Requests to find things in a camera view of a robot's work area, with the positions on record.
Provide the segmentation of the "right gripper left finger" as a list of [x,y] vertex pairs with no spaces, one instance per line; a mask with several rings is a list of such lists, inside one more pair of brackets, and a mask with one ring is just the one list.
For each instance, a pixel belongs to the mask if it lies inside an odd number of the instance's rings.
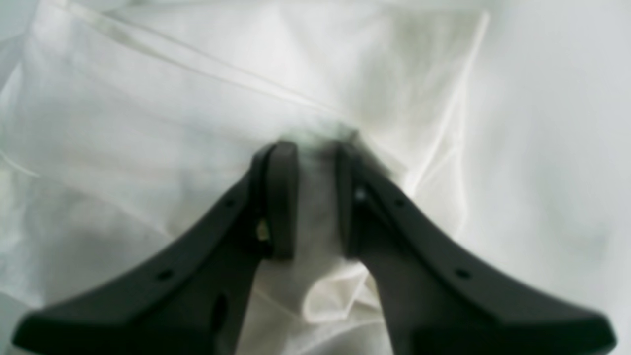
[[298,147],[259,150],[189,231],[122,276],[31,312],[14,336],[40,355],[233,355],[262,260],[291,260]]

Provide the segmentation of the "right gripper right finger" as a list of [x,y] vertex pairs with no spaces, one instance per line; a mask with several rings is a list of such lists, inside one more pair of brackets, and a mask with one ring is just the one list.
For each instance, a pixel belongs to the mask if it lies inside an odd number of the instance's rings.
[[336,147],[345,256],[373,277],[395,355],[605,355],[602,313],[540,292],[433,224],[349,144]]

